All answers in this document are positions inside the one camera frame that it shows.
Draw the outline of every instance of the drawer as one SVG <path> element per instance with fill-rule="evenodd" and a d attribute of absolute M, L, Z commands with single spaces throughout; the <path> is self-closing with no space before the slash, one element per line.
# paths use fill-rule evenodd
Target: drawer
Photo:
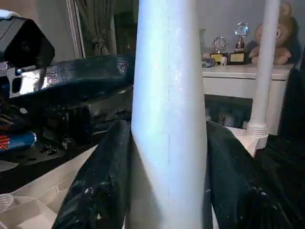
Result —
<path fill-rule="evenodd" d="M 255 95 L 255 80 L 234 78 L 203 78 L 205 94 L 252 99 Z"/>

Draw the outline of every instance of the brown teddy bear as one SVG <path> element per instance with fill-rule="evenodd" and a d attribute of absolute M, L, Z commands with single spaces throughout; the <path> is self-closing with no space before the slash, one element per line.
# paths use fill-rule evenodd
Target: brown teddy bear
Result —
<path fill-rule="evenodd" d="M 256 32 L 255 38 L 258 44 L 261 42 L 263 25 L 260 25 Z M 285 64 L 291 57 L 289 50 L 284 47 L 290 40 L 294 31 L 294 24 L 291 19 L 291 6 L 289 3 L 285 3 L 281 6 L 280 17 L 278 20 L 278 28 L 276 33 L 276 48 L 274 53 L 274 64 Z M 255 47 L 249 57 L 252 58 L 252 63 L 257 64 L 259 55 L 259 46 Z"/>

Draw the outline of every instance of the blue cylinder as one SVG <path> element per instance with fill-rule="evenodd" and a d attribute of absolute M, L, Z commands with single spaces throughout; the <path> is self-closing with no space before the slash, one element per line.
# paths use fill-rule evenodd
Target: blue cylinder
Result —
<path fill-rule="evenodd" d="M 37 141 L 36 134 L 27 132 L 20 135 L 0 135 L 0 153 L 8 150 L 16 150 L 32 147 Z"/>

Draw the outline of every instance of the trophy base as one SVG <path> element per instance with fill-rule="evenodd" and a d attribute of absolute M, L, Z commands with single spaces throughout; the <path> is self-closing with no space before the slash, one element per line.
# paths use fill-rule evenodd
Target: trophy base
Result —
<path fill-rule="evenodd" d="M 215 62 L 218 64 L 220 64 L 222 57 L 226 57 L 227 59 L 229 59 L 228 56 L 229 56 L 228 53 L 211 53 L 210 54 L 210 57 L 215 58 Z"/>
<path fill-rule="evenodd" d="M 246 64 L 246 54 L 244 52 L 230 53 L 228 65 Z"/>

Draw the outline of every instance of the white pipe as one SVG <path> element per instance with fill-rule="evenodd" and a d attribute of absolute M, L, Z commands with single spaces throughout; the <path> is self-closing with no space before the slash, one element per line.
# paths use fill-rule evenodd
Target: white pipe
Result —
<path fill-rule="evenodd" d="M 251 119 L 247 126 L 247 134 L 259 138 L 257 149 L 264 148 L 268 139 L 267 113 L 279 12 L 280 0 L 266 0 L 258 57 L 256 91 Z"/>
<path fill-rule="evenodd" d="M 202 229 L 206 125 L 197 0 L 140 0 L 128 229 Z"/>

